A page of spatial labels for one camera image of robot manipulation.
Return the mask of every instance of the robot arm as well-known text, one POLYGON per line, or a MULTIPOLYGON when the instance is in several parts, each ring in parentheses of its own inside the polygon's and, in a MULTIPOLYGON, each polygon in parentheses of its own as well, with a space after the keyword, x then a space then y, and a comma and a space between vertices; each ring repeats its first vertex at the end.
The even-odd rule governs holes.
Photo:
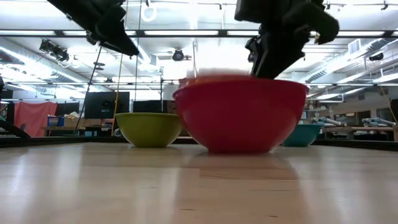
POLYGON ((238 0, 235 19, 261 23, 259 35, 246 44, 252 75, 274 79, 304 57, 311 31, 325 44, 339 32, 338 21, 324 12, 323 0, 238 0))

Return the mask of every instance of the red bowl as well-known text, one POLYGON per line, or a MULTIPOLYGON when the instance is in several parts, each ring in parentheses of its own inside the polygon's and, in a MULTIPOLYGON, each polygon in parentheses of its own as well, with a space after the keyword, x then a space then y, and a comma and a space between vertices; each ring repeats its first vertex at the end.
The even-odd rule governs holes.
POLYGON ((250 79, 254 78, 247 73, 242 71, 235 70, 215 70, 209 72, 200 72, 198 76, 195 78, 183 78, 180 79, 180 88, 211 83, 211 82, 220 82, 220 81, 230 81, 230 80, 242 80, 242 79, 250 79))
POLYGON ((174 93, 177 113, 200 144, 215 153, 263 153, 294 130, 308 88, 282 80, 230 80, 174 93))

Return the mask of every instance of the bowl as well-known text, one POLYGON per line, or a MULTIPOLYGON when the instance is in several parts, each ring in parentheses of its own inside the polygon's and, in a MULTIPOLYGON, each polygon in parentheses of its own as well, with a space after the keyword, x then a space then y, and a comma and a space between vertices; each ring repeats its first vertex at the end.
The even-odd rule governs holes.
POLYGON ((212 83, 212 82, 220 82, 220 81, 230 81, 230 80, 244 80, 244 79, 253 79, 254 77, 250 76, 250 74, 234 71, 234 70, 221 70, 213 73, 202 72, 199 73, 195 78, 183 78, 180 79, 180 88, 203 84, 203 83, 212 83))
POLYGON ((124 138, 136 147, 166 147, 181 132, 176 114, 119 113, 115 117, 124 138))
POLYGON ((174 93, 191 136, 215 153, 263 153, 278 146, 301 118, 308 88, 282 80, 230 80, 174 93))
POLYGON ((320 124, 298 124, 284 141, 284 146, 307 147, 311 145, 319 135, 321 127, 320 124))

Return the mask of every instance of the computer monitor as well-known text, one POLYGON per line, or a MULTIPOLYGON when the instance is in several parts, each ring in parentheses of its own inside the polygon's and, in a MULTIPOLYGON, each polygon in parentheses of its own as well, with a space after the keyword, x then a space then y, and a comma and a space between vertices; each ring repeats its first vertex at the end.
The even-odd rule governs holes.
MULTIPOLYGON (((114 114, 116 101, 115 92, 87 93, 85 118, 111 119, 114 114)), ((119 93, 116 113, 128 113, 130 108, 130 93, 119 93)))

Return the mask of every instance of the bowl rim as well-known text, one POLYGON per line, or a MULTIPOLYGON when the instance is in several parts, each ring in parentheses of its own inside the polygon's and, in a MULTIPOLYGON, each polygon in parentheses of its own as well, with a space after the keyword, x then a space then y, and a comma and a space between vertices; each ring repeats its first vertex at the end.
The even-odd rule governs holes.
POLYGON ((308 91, 310 90, 309 87, 302 83, 298 82, 293 82, 293 81, 288 81, 288 80, 269 80, 265 78, 247 78, 247 79, 242 79, 242 80, 225 80, 225 81, 217 81, 217 82, 207 82, 207 83, 199 83, 199 84, 194 84, 190 86, 183 86, 179 88, 176 92, 173 93, 173 98, 175 99, 175 96, 179 94, 181 91, 185 90, 191 90, 194 88, 203 88, 204 86, 213 86, 217 85, 219 83, 237 83, 237 82, 246 82, 246 83, 254 83, 254 82, 274 82, 274 83, 285 83, 288 85, 296 85, 296 86, 303 86, 305 87, 305 91, 308 94, 308 91))
POLYGON ((117 113, 114 115, 115 117, 121 116, 164 116, 164 117, 176 117, 178 118, 177 114, 170 114, 170 113, 146 113, 146 112, 132 112, 132 113, 117 113))

